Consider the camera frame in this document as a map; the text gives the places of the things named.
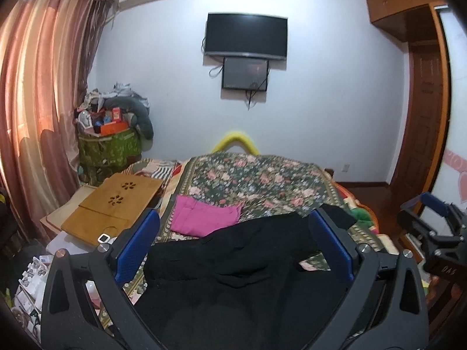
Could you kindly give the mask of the black pants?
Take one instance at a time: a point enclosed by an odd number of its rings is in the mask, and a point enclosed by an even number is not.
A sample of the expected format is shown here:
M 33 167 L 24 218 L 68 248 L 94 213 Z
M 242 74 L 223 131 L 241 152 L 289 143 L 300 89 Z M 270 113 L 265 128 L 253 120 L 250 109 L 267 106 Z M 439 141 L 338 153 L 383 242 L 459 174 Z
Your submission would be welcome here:
M 202 239 L 158 243 L 135 308 L 168 349 L 301 349 L 347 292 L 298 213 L 248 220 Z

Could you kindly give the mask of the small white smartwatch device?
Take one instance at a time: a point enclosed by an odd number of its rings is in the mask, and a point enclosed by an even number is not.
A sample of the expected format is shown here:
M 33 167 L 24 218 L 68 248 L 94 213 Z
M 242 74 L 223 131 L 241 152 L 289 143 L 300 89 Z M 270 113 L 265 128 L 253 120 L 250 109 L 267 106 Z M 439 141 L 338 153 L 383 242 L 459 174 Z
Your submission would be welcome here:
M 97 238 L 97 241 L 98 243 L 100 244 L 104 244 L 104 243 L 110 243 L 112 240 L 112 237 L 105 234 L 105 233 L 102 233 L 98 238 Z

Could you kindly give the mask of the brown wooden door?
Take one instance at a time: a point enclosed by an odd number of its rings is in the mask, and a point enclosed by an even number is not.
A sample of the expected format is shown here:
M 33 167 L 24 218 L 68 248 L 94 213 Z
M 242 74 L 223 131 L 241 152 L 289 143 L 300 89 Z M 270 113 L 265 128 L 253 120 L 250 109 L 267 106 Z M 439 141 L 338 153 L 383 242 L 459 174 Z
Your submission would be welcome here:
M 424 192 L 435 166 L 443 122 L 445 81 L 442 53 L 436 43 L 411 44 L 408 114 L 400 155 L 390 184 L 390 206 Z

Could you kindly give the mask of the wooden lap desk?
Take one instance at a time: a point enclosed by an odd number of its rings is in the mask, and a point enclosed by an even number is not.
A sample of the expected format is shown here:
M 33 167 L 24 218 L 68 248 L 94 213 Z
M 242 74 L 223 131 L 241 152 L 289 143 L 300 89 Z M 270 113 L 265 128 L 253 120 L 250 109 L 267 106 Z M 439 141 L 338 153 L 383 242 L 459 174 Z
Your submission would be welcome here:
M 115 173 L 89 194 L 62 224 L 62 230 L 91 246 L 130 228 L 161 189 L 163 181 Z

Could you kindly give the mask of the folded pink pants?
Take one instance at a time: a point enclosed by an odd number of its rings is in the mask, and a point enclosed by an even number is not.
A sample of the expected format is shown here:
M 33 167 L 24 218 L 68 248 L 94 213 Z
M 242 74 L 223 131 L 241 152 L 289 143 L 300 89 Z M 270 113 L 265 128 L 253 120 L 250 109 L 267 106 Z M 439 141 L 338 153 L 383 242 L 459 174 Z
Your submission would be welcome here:
M 181 235 L 202 238 L 237 224 L 242 208 L 242 204 L 218 207 L 179 195 L 175 200 L 170 230 Z

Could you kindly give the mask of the green fabric storage bag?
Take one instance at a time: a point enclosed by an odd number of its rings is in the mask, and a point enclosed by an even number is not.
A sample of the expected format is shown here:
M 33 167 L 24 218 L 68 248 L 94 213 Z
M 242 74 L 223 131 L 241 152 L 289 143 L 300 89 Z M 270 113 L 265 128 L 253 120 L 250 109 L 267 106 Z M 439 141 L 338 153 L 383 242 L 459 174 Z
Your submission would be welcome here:
M 106 178 L 124 171 L 142 156 L 139 134 L 132 128 L 104 137 L 80 134 L 78 149 L 78 178 L 91 186 L 100 186 Z

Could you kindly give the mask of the striped blanket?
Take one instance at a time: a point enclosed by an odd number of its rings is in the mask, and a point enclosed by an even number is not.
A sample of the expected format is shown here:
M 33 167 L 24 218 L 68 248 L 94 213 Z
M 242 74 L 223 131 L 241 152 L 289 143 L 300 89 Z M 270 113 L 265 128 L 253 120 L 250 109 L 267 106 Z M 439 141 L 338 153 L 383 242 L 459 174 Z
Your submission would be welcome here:
M 142 159 L 122 171 L 126 175 L 139 175 L 152 179 L 161 179 L 162 189 L 166 189 L 174 175 L 180 173 L 182 163 L 177 160 Z

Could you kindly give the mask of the floral bedspread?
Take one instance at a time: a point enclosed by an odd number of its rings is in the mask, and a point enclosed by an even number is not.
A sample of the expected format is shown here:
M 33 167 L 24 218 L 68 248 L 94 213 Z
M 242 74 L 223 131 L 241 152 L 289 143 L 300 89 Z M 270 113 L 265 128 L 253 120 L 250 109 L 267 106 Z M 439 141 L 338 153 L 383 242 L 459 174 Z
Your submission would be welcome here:
M 356 243 L 397 251 L 391 239 L 380 233 L 374 213 L 316 164 L 241 153 L 211 153 L 179 162 L 180 173 L 159 194 L 158 243 L 185 238 L 170 228 L 175 198 L 186 195 L 219 207 L 242 204 L 241 221 L 292 212 L 304 215 L 323 203 L 336 205 L 356 218 L 349 230 Z

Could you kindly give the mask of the orange box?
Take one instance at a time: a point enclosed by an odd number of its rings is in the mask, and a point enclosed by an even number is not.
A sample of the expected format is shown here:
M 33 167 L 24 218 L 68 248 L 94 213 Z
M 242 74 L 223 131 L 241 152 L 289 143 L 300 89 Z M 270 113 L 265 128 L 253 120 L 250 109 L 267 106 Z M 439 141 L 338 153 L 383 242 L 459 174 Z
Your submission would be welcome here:
M 129 128 L 128 123 L 125 121 L 112 121 L 100 126 L 100 135 L 109 136 L 118 134 L 119 132 L 125 131 Z

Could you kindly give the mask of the grey plush pillow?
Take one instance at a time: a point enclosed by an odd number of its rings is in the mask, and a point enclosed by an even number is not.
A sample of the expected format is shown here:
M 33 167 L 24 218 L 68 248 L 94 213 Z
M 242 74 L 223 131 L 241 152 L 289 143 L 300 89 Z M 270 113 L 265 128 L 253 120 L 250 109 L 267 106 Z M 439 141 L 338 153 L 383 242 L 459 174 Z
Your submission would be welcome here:
M 122 113 L 132 113 L 141 135 L 146 140 L 154 138 L 154 128 L 150 121 L 149 111 L 139 100 L 132 97 L 112 97 L 104 101 L 103 107 L 108 111 L 120 108 Z

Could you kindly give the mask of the wooden overhead cabinet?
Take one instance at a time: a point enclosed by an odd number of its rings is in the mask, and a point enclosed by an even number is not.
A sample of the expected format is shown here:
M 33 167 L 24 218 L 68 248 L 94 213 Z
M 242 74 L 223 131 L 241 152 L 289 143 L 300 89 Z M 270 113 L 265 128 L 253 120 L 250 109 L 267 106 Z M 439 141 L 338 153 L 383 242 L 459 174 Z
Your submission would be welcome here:
M 367 0 L 370 22 L 403 43 L 437 39 L 432 10 L 445 0 Z

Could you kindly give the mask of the yellow bed footboard arch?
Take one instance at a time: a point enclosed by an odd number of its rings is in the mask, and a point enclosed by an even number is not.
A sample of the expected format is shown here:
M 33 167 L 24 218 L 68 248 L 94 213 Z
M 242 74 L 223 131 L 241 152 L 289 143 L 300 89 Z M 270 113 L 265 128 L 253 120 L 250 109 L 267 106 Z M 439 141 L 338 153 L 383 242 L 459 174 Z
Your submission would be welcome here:
M 240 131 L 231 131 L 227 133 L 211 150 L 212 153 L 226 151 L 231 146 L 240 146 L 246 153 L 257 156 L 260 154 L 259 149 L 255 146 L 252 139 Z

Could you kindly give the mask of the pink satin curtain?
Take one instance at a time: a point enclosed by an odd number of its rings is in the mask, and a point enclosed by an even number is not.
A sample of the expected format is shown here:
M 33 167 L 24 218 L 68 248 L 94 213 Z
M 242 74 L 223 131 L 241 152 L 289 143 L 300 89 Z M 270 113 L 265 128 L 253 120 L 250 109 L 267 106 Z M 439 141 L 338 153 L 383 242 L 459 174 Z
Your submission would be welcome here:
M 114 0 L 5 0 L 1 16 L 1 181 L 29 239 L 78 188 L 74 113 Z

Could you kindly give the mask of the small black wall monitor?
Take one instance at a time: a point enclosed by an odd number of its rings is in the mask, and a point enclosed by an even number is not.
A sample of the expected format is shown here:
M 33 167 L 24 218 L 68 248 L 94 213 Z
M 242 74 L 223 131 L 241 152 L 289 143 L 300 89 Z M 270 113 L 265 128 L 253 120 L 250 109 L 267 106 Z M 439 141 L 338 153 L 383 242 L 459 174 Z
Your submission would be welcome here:
M 266 59 L 224 58 L 222 88 L 247 92 L 266 92 L 268 75 L 269 61 Z

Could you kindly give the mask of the black wall television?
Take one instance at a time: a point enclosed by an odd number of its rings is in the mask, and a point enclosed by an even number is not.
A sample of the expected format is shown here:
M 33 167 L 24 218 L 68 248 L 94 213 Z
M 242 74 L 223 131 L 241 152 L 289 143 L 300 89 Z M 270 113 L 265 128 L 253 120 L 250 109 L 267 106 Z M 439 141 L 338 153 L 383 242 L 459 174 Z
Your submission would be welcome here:
M 287 58 L 288 20 L 243 13 L 209 13 L 204 53 L 283 61 Z

